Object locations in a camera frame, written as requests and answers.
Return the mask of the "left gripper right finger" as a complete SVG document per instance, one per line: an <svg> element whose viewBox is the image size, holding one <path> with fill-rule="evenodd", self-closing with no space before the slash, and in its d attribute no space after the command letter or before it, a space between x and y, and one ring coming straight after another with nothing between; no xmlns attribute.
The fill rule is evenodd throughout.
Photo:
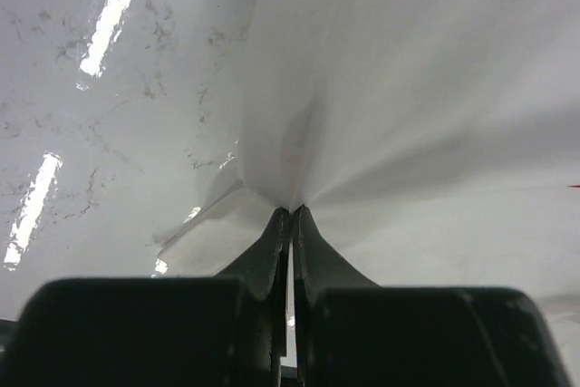
<svg viewBox="0 0 580 387"><path fill-rule="evenodd" d="M505 287L382 287L292 216L297 375L305 386L566 386L547 324Z"/></svg>

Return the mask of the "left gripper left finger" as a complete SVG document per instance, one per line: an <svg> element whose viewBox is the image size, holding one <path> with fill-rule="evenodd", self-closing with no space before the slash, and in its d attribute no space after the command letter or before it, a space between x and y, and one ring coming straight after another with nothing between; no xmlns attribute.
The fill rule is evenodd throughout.
<svg viewBox="0 0 580 387"><path fill-rule="evenodd" d="M2 357L5 386L277 386L290 217L212 277L44 285Z"/></svg>

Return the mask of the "white t shirt red print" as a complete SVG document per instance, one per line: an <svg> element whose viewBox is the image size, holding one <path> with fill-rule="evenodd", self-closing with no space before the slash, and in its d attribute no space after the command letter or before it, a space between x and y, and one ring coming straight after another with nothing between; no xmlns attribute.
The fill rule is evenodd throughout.
<svg viewBox="0 0 580 387"><path fill-rule="evenodd" d="M307 206L384 285L507 285L579 358L579 0L256 0L243 124L161 258Z"/></svg>

